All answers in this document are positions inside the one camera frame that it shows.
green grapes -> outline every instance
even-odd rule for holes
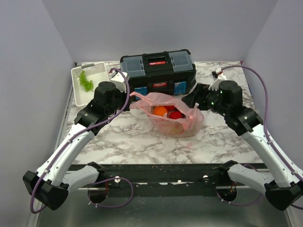
[[[80,81],[80,85],[84,87],[86,92],[89,92],[89,91],[93,90],[93,88],[94,88],[93,81],[92,80],[88,81],[86,79],[86,75],[85,75],[84,70],[80,73],[79,81]]]

orange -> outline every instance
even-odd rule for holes
[[[164,106],[156,106],[152,112],[154,115],[167,117],[167,109]]]

table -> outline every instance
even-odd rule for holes
[[[218,67],[240,64],[233,62],[195,62],[197,82],[210,84],[211,72]],[[119,62],[106,62],[106,68],[119,67]],[[235,80],[243,89],[243,103],[254,108],[243,70],[224,71],[227,79]],[[73,94],[62,136],[66,136],[82,107],[76,107]],[[202,111],[205,122],[197,135],[189,138],[169,138],[153,127],[145,113],[132,109],[123,112],[106,125],[77,156],[74,164],[94,161],[100,164],[192,164],[262,162],[256,152],[228,128],[223,117]]]

pink plastic bag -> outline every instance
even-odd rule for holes
[[[202,128],[204,116],[197,108],[197,105],[191,109],[188,108],[180,98],[174,98],[172,96],[156,92],[151,92],[146,96],[133,92],[130,96],[137,96],[141,99],[131,104],[130,108],[143,110],[159,132],[166,136],[189,137],[195,135]],[[153,115],[153,107],[159,105],[174,105],[186,116],[186,118],[174,120],[167,117]]]

black toolbox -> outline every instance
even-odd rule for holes
[[[196,84],[196,66],[188,50],[123,56],[120,67],[129,76],[130,91],[144,96],[188,94]]]

